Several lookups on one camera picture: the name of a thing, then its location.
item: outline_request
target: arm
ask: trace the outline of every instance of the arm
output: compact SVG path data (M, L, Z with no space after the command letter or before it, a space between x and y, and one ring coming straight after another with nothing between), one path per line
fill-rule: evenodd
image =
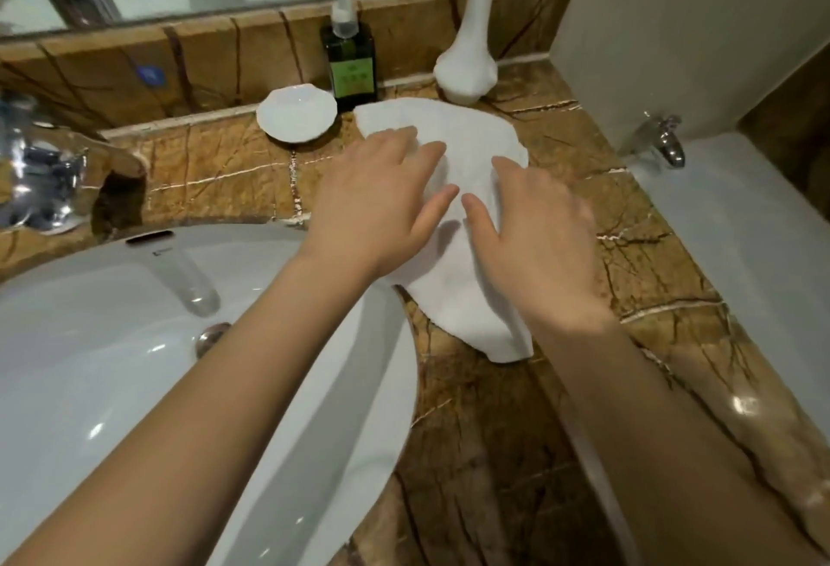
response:
M586 202L543 170L494 166L501 232L475 196L462 198L476 254L565 384L645 562L818 563L744 454L666 384L593 293Z
M371 282L414 256L457 194L422 205L444 152L414 130L341 155L300 251L8 566L203 563L317 354Z

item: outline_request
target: bottle label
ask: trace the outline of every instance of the bottle label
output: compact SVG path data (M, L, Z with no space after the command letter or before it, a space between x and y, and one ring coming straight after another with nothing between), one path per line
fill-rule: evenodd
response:
M331 85L335 98L374 92L373 60L370 57L331 62Z

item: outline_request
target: green bottle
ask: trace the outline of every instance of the green bottle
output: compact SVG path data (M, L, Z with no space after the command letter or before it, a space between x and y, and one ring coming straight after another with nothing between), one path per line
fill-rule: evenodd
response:
M329 57L337 110L347 112L378 100L374 39L368 26L358 21L351 0L332 5L331 24L320 29L319 36Z

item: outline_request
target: white soap dish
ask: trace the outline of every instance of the white soap dish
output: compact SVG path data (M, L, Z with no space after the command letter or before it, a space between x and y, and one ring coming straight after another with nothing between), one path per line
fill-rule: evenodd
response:
M310 83L273 89L256 108L262 131L281 142L308 142L323 135L337 118L337 101Z

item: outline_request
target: marble backsplash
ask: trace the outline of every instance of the marble backsplash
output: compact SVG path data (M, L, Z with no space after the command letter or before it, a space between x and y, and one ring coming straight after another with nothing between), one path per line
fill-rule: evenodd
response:
M380 80L432 71L466 0L356 0ZM546 52L569 0L493 0L496 59ZM0 42L0 86L104 130L257 103L299 83L329 87L319 29L330 3L199 16Z

